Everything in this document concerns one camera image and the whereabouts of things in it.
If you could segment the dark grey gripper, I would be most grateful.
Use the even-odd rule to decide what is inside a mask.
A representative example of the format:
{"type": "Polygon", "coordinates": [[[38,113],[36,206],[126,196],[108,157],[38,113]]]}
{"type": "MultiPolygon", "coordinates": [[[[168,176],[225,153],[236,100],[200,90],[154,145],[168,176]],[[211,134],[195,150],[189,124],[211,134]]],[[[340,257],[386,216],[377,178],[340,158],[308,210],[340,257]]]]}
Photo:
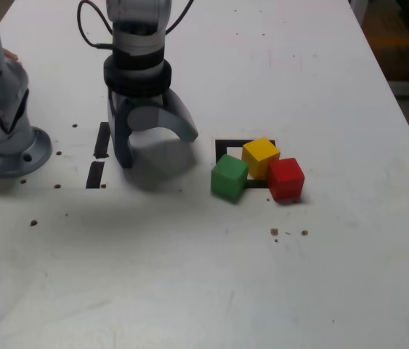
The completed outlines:
{"type": "Polygon", "coordinates": [[[109,92],[108,112],[114,154],[122,168],[132,168],[134,163],[129,142],[132,131],[169,129],[181,141],[187,143],[193,143],[198,137],[189,110],[173,90],[146,98],[109,92]]]}

